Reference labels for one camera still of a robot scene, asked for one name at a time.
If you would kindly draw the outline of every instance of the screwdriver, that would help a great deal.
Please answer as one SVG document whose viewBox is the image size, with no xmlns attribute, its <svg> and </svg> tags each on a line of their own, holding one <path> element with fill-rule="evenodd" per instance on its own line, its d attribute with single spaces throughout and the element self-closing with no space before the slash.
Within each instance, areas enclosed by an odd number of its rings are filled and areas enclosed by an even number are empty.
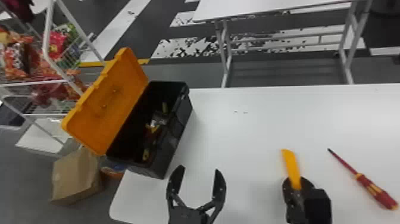
<svg viewBox="0 0 400 224">
<path fill-rule="evenodd" d="M 380 189 L 371 180 L 366 178 L 362 173 L 358 173 L 346 163 L 342 158 L 340 158 L 335 152 L 328 148 L 328 151 L 339 160 L 342 165 L 344 165 L 350 172 L 355 175 L 356 180 L 365 188 L 367 191 L 377 200 L 381 205 L 390 210 L 396 210 L 398 208 L 397 202 L 384 190 Z"/>
</svg>

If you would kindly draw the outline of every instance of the yellow floor tape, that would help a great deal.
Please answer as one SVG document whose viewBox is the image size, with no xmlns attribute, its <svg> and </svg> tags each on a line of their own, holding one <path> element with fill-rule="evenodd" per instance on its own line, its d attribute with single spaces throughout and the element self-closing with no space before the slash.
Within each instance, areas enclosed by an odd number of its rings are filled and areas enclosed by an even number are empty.
<svg viewBox="0 0 400 224">
<path fill-rule="evenodd" d="M 138 59 L 137 60 L 140 65 L 142 64 L 148 64 L 150 59 Z M 99 67 L 103 66 L 103 63 L 101 61 L 90 61 L 90 62 L 81 62 L 79 64 L 79 67 Z"/>
</svg>

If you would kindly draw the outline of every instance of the table leg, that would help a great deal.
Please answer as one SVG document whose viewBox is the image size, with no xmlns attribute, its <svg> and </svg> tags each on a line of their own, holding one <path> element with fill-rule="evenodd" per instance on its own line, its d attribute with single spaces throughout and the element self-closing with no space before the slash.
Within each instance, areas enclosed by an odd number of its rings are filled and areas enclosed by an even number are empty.
<svg viewBox="0 0 400 224">
<path fill-rule="evenodd" d="M 232 49 L 230 47 L 230 39 L 229 39 L 226 20 L 222 21 L 222 25 L 223 27 L 221 28 L 219 21 L 215 21 L 215 34 L 217 35 L 218 47 L 220 49 L 221 62 L 224 72 L 224 75 L 222 77 L 221 88 L 225 88 L 229 76 L 230 63 L 232 61 Z M 226 58 L 225 56 L 225 49 L 224 49 L 225 42 L 227 44 L 228 58 Z"/>
<path fill-rule="evenodd" d="M 365 3 L 365 7 L 364 7 L 361 17 L 360 17 L 360 22 L 358 22 L 358 23 L 357 23 L 357 19 L 355 18 L 355 15 L 354 15 L 356 7 L 357 7 L 357 2 L 352 2 L 351 7 L 348 12 L 348 15 L 347 15 L 347 18 L 346 18 L 346 24 L 345 24 L 345 28 L 343 30 L 342 39 L 340 40 L 339 50 L 338 50 L 339 56 L 340 56 L 340 62 L 342 63 L 342 68 L 343 68 L 343 72 L 346 77 L 347 84 L 350 84 L 350 85 L 354 84 L 353 76 L 351 73 L 351 63 L 354 59 L 355 51 L 357 50 L 357 45 L 358 45 L 358 42 L 360 41 L 361 35 L 364 31 L 365 24 L 367 23 L 372 1 L 373 0 L 367 0 L 367 2 Z M 349 54 L 346 56 L 346 52 L 344 50 L 344 45 L 345 45 L 345 42 L 347 39 L 347 35 L 348 35 L 348 31 L 350 29 L 350 26 L 354 30 L 354 37 L 351 42 Z"/>
</svg>

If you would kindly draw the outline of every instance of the red snack package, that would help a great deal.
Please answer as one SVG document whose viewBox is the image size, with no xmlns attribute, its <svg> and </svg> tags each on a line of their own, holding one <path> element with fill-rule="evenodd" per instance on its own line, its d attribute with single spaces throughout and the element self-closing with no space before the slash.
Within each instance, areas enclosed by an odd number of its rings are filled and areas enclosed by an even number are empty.
<svg viewBox="0 0 400 224">
<path fill-rule="evenodd" d="M 9 43 L 4 51 L 4 61 L 7 79 L 29 76 L 29 47 L 25 43 Z"/>
<path fill-rule="evenodd" d="M 49 40 L 49 56 L 53 60 L 57 60 L 60 58 L 61 54 L 64 50 L 64 42 L 67 39 L 67 36 L 62 35 L 57 32 L 50 33 L 50 40 Z"/>
</svg>

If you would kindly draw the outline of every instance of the metal table frame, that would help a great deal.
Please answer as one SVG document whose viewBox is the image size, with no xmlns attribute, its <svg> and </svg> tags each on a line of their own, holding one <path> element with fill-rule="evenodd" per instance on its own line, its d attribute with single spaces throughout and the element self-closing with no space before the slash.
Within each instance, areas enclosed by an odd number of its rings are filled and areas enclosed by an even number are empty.
<svg viewBox="0 0 400 224">
<path fill-rule="evenodd" d="M 357 5 L 360 1 L 365 1 L 365 7 L 361 12 L 360 16 L 360 21 L 357 21 L 357 18 L 355 16 L 356 8 Z M 286 36 L 279 36 L 279 37 L 272 37 L 272 38 L 252 38 L 252 39 L 242 39 L 239 41 L 231 41 L 229 38 L 229 31 L 228 31 L 228 24 L 227 21 L 231 18 L 234 17 L 229 17 L 229 18 L 220 18 L 214 20 L 215 24 L 215 33 L 217 35 L 217 41 L 218 41 L 218 47 L 221 52 L 221 61 L 222 61 L 222 66 L 223 66 L 223 78 L 222 78 L 222 84 L 221 88 L 226 87 L 226 83 L 229 77 L 229 72 L 230 72 L 230 66 L 232 64 L 232 52 L 238 52 L 238 51 L 259 51 L 259 50 L 264 50 L 264 49 L 273 49 L 273 48 L 287 48 L 291 46 L 262 46 L 262 47 L 250 47 L 246 46 L 244 49 L 232 49 L 231 44 L 233 43 L 248 43 L 248 42 L 254 42 L 254 41 L 271 41 L 271 40 L 281 40 L 281 39 L 288 39 L 288 38 L 304 38 L 304 37 L 309 37 L 309 36 L 318 36 L 318 42 L 317 43 L 303 43 L 303 44 L 297 44 L 293 46 L 316 46 L 316 45 L 332 45 L 332 44 L 339 44 L 338 48 L 338 54 L 340 57 L 340 63 L 342 65 L 342 70 L 345 75 L 345 79 L 347 84 L 354 84 L 352 73 L 351 73 L 351 63 L 353 61 L 355 51 L 357 50 L 357 45 L 358 41 L 360 40 L 361 34 L 363 33 L 365 24 L 368 20 L 368 15 L 369 11 L 371 8 L 373 0 L 359 0 L 359 1 L 347 1 L 351 2 L 350 9 L 348 11 L 348 15 L 346 18 L 346 24 L 344 27 L 344 30 L 342 32 L 321 32 L 321 33 L 309 33 L 309 34 L 304 34 L 304 35 L 286 35 Z M 302 8 L 313 8 L 315 5 L 310 6 L 310 7 L 302 7 Z M 282 10 L 279 13 L 286 13 L 287 10 Z M 349 32 L 350 27 L 353 29 L 354 32 L 354 38 L 351 42 L 351 47 L 346 55 L 346 52 L 344 50 L 344 44 L 347 39 L 347 35 Z M 327 36 L 327 35 L 338 35 L 342 34 L 342 39 L 338 42 L 322 42 L 322 37 Z"/>
</svg>

